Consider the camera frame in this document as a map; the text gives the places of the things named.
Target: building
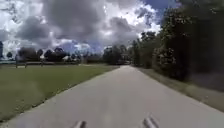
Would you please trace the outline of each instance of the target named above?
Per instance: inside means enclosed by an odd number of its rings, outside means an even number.
[[[3,57],[3,43],[0,41],[0,59]]]

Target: dark cloud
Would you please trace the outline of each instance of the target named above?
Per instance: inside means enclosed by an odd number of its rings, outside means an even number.
[[[114,17],[110,20],[110,28],[112,31],[110,40],[112,43],[126,44],[128,41],[137,38],[137,33],[133,26],[128,24],[126,19]]]
[[[8,32],[6,30],[0,29],[0,41],[5,41],[8,39]]]
[[[19,28],[16,36],[26,40],[26,45],[35,45],[38,48],[48,48],[52,45],[50,28],[37,17],[29,17]]]
[[[41,20],[36,17],[29,17],[17,33],[17,37],[26,40],[37,40],[39,38],[47,38],[48,36],[48,26],[42,24]]]
[[[102,9],[102,6],[97,8],[97,1],[43,0],[43,2],[47,21],[60,29],[57,38],[77,40],[88,38],[97,31],[97,25],[102,20],[102,15],[97,11]]]

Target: foliage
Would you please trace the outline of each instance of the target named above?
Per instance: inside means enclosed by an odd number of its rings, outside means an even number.
[[[8,59],[10,59],[10,58],[12,58],[12,53],[8,52],[6,56],[7,56]]]
[[[19,56],[25,61],[39,61],[40,57],[37,55],[37,52],[32,47],[22,47],[18,51]]]
[[[127,48],[124,45],[114,45],[104,50],[103,60],[110,65],[120,65],[128,61]]]
[[[43,50],[42,49],[39,49],[38,51],[37,51],[37,55],[40,57],[40,56],[42,56],[43,55]]]
[[[103,63],[103,57],[100,54],[90,54],[86,58],[87,63]]]
[[[61,62],[64,57],[67,56],[67,53],[64,52],[62,48],[55,48],[54,52],[51,50],[47,50],[44,54],[46,61],[52,62]]]
[[[129,54],[135,66],[143,66],[145,68],[151,67],[155,37],[154,32],[143,32],[141,34],[141,39],[137,39],[132,42]]]

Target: road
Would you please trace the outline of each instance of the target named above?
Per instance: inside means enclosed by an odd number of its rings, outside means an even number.
[[[138,128],[147,116],[160,128],[223,128],[224,114],[173,91],[130,66],[79,84],[3,124],[2,128]]]

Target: green lawn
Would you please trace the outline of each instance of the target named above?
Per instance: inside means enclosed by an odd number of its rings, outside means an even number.
[[[0,68],[0,122],[114,68],[103,65]]]
[[[177,90],[189,97],[192,97],[200,102],[203,102],[204,104],[207,104],[213,108],[224,112],[224,92],[218,92],[215,90],[202,88],[199,86],[195,86],[192,83],[184,83],[177,80],[173,80],[153,71],[152,69],[140,68],[139,70],[174,90]]]

